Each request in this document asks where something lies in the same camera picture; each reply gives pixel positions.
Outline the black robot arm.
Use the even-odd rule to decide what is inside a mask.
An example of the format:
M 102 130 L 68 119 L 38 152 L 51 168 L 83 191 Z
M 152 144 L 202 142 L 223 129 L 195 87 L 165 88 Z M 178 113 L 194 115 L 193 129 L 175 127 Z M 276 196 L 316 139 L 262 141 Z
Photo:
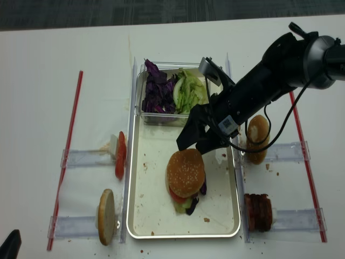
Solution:
M 176 142 L 183 151 L 192 145 L 205 154 L 229 147 L 239 127 L 261 108 L 296 88 L 326 89 L 344 80 L 344 45 L 338 38 L 306 33 L 294 23 L 278 38 L 262 60 L 235 83 L 210 58 L 199 71 L 206 81 L 223 87 L 209 94 L 209 102 L 194 106 Z

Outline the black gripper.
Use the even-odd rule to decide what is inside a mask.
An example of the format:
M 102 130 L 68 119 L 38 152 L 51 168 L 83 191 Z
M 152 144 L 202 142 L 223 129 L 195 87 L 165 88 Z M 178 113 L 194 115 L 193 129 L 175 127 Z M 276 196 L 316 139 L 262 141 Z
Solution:
M 208 96 L 209 103 L 194 106 L 188 120 L 178 136 L 178 149 L 183 151 L 196 144 L 201 154 L 230 146 L 230 139 L 236 135 L 238 124 L 224 125 L 224 120 L 234 117 L 234 104 L 238 84 L 224 87 L 220 94 Z

